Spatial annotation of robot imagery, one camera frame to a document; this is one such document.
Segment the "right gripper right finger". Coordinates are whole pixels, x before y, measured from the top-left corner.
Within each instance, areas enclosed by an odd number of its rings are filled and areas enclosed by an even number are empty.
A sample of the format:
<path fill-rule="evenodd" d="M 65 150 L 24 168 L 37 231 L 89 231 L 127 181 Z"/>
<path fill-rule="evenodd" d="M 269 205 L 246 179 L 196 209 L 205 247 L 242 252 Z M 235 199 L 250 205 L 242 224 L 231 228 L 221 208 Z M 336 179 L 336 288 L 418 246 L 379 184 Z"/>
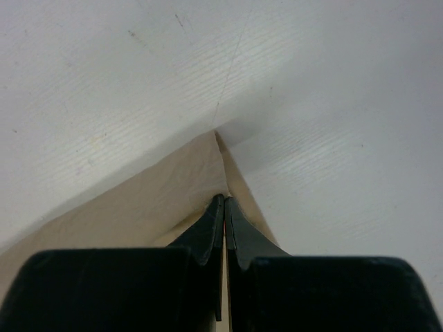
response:
<path fill-rule="evenodd" d="M 292 256 L 225 201 L 234 331 L 441 331 L 415 270 L 395 257 Z"/>

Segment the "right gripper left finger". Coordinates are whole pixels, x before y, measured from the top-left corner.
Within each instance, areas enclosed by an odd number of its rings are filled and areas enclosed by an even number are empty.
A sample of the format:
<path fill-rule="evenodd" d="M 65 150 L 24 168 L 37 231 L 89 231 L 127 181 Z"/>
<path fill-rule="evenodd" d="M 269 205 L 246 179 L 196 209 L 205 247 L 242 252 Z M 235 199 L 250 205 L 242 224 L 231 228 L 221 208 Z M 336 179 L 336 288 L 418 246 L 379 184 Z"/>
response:
<path fill-rule="evenodd" d="M 2 331 L 208 331 L 222 318 L 224 197 L 163 248 L 45 250 L 21 267 Z"/>

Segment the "beige polo shirt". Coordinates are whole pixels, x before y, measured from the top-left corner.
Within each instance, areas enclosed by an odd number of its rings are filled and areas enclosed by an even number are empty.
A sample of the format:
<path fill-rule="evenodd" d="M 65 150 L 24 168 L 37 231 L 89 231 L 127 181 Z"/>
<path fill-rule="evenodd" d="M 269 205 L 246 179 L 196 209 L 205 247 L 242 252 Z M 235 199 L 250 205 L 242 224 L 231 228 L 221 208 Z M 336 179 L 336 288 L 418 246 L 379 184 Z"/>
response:
<path fill-rule="evenodd" d="M 229 194 L 217 137 L 208 132 L 120 185 L 46 222 L 2 254 L 4 299 L 21 267 L 38 252 L 163 248 L 193 225 L 218 194 L 224 197 L 224 207 L 227 198 L 234 198 Z M 223 284 L 228 283 L 225 214 L 222 254 Z"/>

